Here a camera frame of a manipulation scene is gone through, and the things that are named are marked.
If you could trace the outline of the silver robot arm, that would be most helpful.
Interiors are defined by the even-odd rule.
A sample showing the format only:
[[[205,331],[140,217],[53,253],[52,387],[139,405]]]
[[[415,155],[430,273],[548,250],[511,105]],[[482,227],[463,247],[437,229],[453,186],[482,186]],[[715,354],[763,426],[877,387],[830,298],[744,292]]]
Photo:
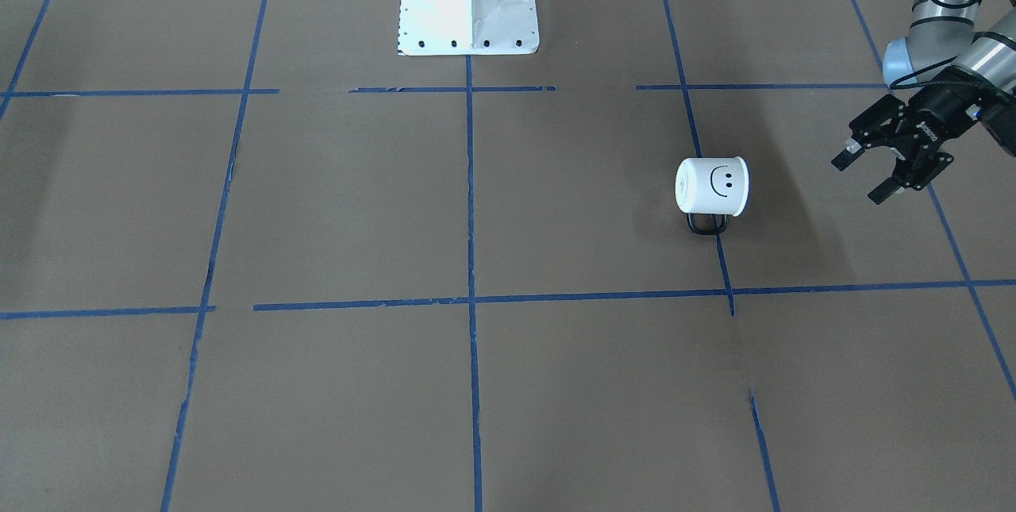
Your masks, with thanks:
[[[888,92],[849,122],[845,149],[832,161],[844,171],[868,150],[892,151],[891,175],[868,193],[875,204],[925,190],[953,162],[944,143],[972,126],[1014,154],[1014,13],[976,30],[983,1],[914,0],[910,31],[887,45]]]

